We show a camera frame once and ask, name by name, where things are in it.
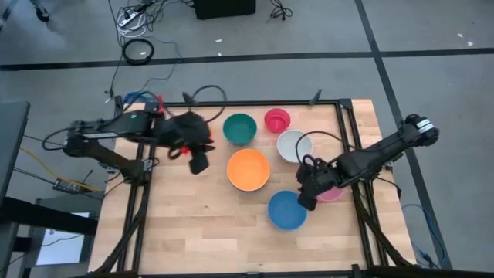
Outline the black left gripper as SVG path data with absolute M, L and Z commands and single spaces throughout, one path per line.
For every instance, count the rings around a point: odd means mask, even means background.
M 200 174 L 208 166 L 205 153 L 215 149 L 212 146 L 208 122 L 194 112 L 156 119 L 157 146 L 168 149 L 168 158 L 179 158 L 192 153 L 188 162 L 192 174 Z

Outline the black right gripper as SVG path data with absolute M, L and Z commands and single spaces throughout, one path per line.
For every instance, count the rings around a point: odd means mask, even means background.
M 321 158 L 304 156 L 296 173 L 296 180 L 300 183 L 298 203 L 310 211 L 314 211 L 320 195 L 333 187 L 337 187 L 341 179 L 335 168 L 328 165 Z

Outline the pink bowl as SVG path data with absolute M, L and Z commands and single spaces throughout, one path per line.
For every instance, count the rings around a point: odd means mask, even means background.
M 318 195 L 316 197 L 316 200 L 318 202 L 332 202 L 340 198 L 342 194 L 343 194 L 343 189 L 331 188 L 330 190 L 325 191 L 324 193 Z

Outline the blue bowl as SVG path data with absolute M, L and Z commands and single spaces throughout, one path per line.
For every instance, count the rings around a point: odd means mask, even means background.
M 297 201 L 292 191 L 279 191 L 268 202 L 267 215 L 278 229 L 292 231 L 300 228 L 307 218 L 307 210 Z

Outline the teal green bowl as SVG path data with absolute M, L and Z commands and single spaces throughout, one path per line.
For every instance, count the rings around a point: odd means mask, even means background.
M 257 124 L 248 114 L 233 114 L 225 120 L 222 131 L 233 144 L 249 144 L 257 132 Z

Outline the orange bowl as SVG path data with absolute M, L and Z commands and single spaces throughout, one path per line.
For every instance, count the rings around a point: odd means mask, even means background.
M 270 165 L 262 152 L 242 149 L 230 157 L 226 172 L 235 188 L 244 192 L 254 192 L 269 180 Z

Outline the white bowl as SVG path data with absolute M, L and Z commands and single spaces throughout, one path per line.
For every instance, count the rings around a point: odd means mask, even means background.
M 305 154 L 312 154 L 313 142 L 304 137 L 298 144 L 298 152 L 296 153 L 296 142 L 303 136 L 303 132 L 299 130 L 287 130 L 281 133 L 277 139 L 276 147 L 283 159 L 288 162 L 297 163 L 296 154 L 302 158 Z

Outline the magenta bowl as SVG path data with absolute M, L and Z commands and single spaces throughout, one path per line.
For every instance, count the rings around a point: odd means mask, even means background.
M 277 134 L 282 133 L 289 127 L 291 118 L 284 109 L 273 108 L 265 114 L 264 121 L 266 128 Z

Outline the round black rimmed disc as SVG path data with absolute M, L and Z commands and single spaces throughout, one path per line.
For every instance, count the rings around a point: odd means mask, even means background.
M 132 66 L 146 65 L 154 56 L 154 45 L 147 39 L 131 39 L 123 45 L 122 55 Z

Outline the small black device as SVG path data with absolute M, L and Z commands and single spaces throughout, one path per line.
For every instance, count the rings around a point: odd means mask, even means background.
M 83 189 L 79 185 L 75 185 L 59 178 L 54 181 L 52 189 L 58 192 L 65 192 L 73 195 L 83 192 Z

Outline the black box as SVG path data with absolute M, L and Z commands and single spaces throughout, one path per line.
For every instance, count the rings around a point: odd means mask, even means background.
M 252 15 L 256 0 L 193 0 L 197 19 L 216 19 L 240 15 Z

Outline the white power strip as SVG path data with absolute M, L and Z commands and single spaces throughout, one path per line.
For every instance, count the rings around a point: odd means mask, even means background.
M 145 16 L 142 12 L 136 12 L 134 10 L 123 10 L 117 16 L 117 26 L 123 28 L 131 22 L 136 22 L 137 26 L 143 25 L 145 22 Z

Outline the white panel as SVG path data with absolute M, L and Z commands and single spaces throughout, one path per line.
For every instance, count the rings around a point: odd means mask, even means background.
M 42 237 L 35 266 L 85 263 L 89 239 L 83 234 L 47 229 Z

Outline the black desk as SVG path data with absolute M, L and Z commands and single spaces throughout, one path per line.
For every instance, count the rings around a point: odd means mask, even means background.
M 88 236 L 96 234 L 98 224 L 95 219 L 84 218 L 10 197 L 4 197 L 0 203 L 0 219 Z

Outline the grey desk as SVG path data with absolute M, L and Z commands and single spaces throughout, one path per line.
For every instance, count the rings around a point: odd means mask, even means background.
M 30 103 L 0 103 L 0 204 L 6 195 L 28 120 Z

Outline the black chair caster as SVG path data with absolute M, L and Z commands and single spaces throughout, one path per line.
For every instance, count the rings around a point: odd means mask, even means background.
M 41 22 L 49 21 L 49 13 L 42 4 L 42 0 L 29 0 L 35 8 L 36 16 Z

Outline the black aluminium frame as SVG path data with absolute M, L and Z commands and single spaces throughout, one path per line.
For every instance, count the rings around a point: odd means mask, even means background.
M 352 100 L 353 126 L 363 147 L 379 141 L 381 132 L 371 100 Z M 169 161 L 157 149 L 161 163 L 153 170 L 150 201 L 138 273 L 153 274 L 265 274 L 274 272 L 350 270 L 366 268 L 360 227 L 350 188 L 334 202 L 318 204 L 299 229 L 277 229 L 267 216 L 267 204 L 281 190 L 296 191 L 296 164 L 276 150 L 277 134 L 266 129 L 264 116 L 279 107 L 290 114 L 290 128 L 304 133 L 323 130 L 340 137 L 336 104 L 246 103 L 226 107 L 211 123 L 216 150 L 207 154 L 210 166 L 199 175 L 190 173 L 190 155 Z M 355 146 L 350 110 L 340 107 L 347 137 Z M 270 163 L 266 185 L 256 192 L 241 192 L 227 177 L 229 158 L 241 146 L 230 144 L 222 133 L 224 120 L 245 113 L 258 125 L 254 141 L 245 148 L 262 152 Z M 414 251 L 397 189 L 376 180 L 374 200 L 386 237 L 410 263 Z M 130 188 L 120 185 L 105 197 L 100 212 L 89 271 L 100 267 L 119 241 L 127 212 Z

